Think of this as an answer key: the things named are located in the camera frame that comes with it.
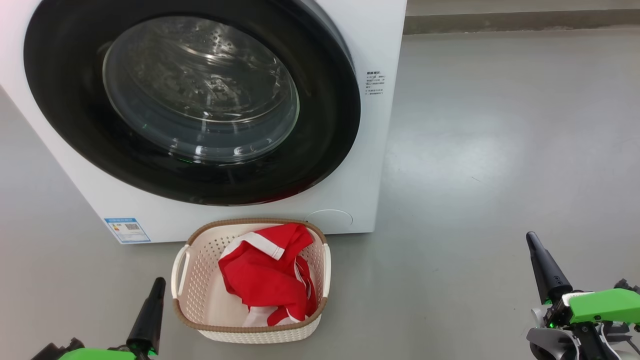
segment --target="blue and white sticker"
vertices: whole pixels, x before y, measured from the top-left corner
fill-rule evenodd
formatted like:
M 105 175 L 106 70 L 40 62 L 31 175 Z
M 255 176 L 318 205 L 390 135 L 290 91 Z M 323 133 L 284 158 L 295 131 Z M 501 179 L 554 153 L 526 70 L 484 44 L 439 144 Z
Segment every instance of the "blue and white sticker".
M 118 238 L 120 243 L 148 243 L 151 239 L 147 236 L 142 226 L 135 218 L 106 218 L 107 226 Z

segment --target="basket handle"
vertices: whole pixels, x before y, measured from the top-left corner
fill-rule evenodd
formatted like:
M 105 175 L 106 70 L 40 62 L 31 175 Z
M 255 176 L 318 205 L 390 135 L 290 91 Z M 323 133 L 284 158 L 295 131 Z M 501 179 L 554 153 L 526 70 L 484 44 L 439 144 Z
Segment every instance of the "basket handle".
M 171 269 L 171 295 L 174 299 L 177 299 L 178 296 L 182 295 L 182 288 L 184 287 L 184 279 L 187 276 L 187 265 L 189 265 L 190 255 L 187 252 L 189 249 L 189 244 L 185 245 L 178 251 L 178 254 L 175 256 L 175 260 L 173 261 L 173 268 Z M 178 267 L 180 267 L 180 263 L 182 262 L 182 258 L 184 256 L 187 259 L 184 261 L 184 265 L 182 266 L 182 277 L 180 279 L 180 286 L 178 286 Z
M 322 297 L 329 296 L 329 286 L 331 285 L 331 250 L 329 244 L 324 245 L 324 284 L 322 288 Z

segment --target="laundry basket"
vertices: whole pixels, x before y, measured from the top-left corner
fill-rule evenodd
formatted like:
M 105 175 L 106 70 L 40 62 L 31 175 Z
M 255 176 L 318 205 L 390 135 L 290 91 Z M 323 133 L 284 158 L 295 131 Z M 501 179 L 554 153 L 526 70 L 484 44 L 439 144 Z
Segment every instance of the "laundry basket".
M 306 226 L 314 240 L 300 255 L 307 260 L 316 287 L 317 310 L 306 320 L 295 324 L 242 327 L 248 314 L 247 306 L 242 304 L 239 297 L 227 293 L 218 260 L 225 247 L 237 236 L 291 222 Z M 173 309 L 185 325 L 212 340 L 247 344 L 302 340 L 309 337 L 320 323 L 330 281 L 329 245 L 324 234 L 312 224 L 275 218 L 217 221 L 193 233 L 175 257 L 171 273 Z

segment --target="front-loading washing machine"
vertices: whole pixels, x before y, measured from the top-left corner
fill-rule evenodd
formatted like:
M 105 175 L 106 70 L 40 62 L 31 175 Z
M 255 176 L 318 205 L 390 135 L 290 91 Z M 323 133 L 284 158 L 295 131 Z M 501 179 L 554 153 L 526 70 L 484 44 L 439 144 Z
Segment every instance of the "front-loading washing machine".
M 405 6 L 7 0 L 0 85 L 122 243 L 238 217 L 370 232 Z

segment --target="laundry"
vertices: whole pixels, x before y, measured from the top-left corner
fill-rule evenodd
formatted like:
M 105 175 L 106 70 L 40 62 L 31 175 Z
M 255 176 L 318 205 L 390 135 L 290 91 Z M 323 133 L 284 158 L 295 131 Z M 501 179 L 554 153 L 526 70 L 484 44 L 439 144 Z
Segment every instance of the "laundry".
M 285 224 L 237 237 L 218 260 L 227 292 L 249 307 L 245 327 L 298 323 L 317 308 L 316 290 L 300 252 L 313 243 L 307 228 Z

